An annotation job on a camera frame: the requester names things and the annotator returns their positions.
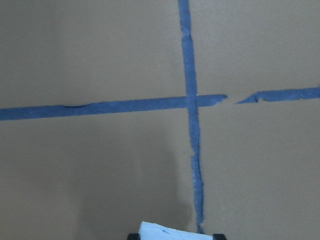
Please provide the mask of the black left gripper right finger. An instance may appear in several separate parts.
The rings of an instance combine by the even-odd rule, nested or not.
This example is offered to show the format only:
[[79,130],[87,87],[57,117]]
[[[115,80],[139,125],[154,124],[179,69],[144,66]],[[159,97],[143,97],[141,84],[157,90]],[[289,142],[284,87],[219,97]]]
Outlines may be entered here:
[[214,233],[212,235],[213,240],[226,240],[226,236],[223,233]]

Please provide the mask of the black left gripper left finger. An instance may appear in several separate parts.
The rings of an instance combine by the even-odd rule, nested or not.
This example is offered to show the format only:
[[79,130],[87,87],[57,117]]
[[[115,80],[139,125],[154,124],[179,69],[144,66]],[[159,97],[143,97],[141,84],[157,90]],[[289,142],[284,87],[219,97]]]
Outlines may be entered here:
[[130,233],[127,236],[127,240],[140,240],[140,234],[139,233]]

